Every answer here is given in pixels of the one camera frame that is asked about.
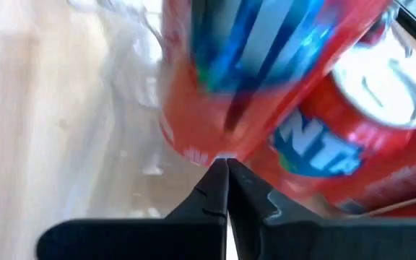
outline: black tongs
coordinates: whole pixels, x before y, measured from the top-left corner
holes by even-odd
[[[416,219],[326,220],[231,159],[216,160],[164,219],[63,222],[40,237],[36,255],[225,259],[228,217],[239,259],[416,259]]]

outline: fanta logo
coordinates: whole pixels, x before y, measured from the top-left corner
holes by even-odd
[[[306,176],[350,175],[361,164],[361,148],[335,136],[319,120],[307,121],[299,110],[278,128],[274,146],[288,170]]]

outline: soda can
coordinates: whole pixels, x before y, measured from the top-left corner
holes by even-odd
[[[326,183],[318,192],[330,204],[354,215],[416,198],[416,131],[402,151],[372,160],[354,176]]]
[[[192,11],[194,4],[205,2],[207,0],[193,1]],[[293,87],[278,87],[274,91],[258,91],[255,95],[247,95],[245,102],[239,102],[242,109],[231,109],[236,102],[229,92],[213,95],[203,91],[207,86],[199,80],[200,74],[194,57],[185,52],[185,56],[179,58],[174,66],[175,71],[171,74],[162,105],[160,126],[166,140],[176,152],[199,165],[210,166],[217,157],[235,157],[245,162],[321,81],[333,66],[335,58],[360,39],[389,2],[391,1],[326,1],[325,5],[332,7],[336,3],[335,6],[342,9],[336,30],[322,52],[319,52],[313,69]],[[191,24],[197,22],[195,17],[192,15]]]
[[[306,195],[405,148],[416,129],[416,84],[395,63],[371,58],[363,48],[345,53],[253,156],[253,171],[289,196]]]
[[[185,47],[191,18],[191,0],[164,0],[162,6],[163,55],[172,64]]]
[[[200,0],[191,55],[209,92],[253,92],[297,82],[318,61],[347,4],[325,0]]]

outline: can lid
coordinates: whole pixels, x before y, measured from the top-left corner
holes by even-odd
[[[416,83],[397,62],[370,49],[347,51],[332,72],[342,94],[365,116],[398,129],[416,129]]]

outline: wooden surface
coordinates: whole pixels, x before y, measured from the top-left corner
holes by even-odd
[[[0,0],[0,259],[34,259],[62,220],[164,217],[204,173],[134,98],[144,72],[118,62],[124,32],[141,30],[63,0]]]

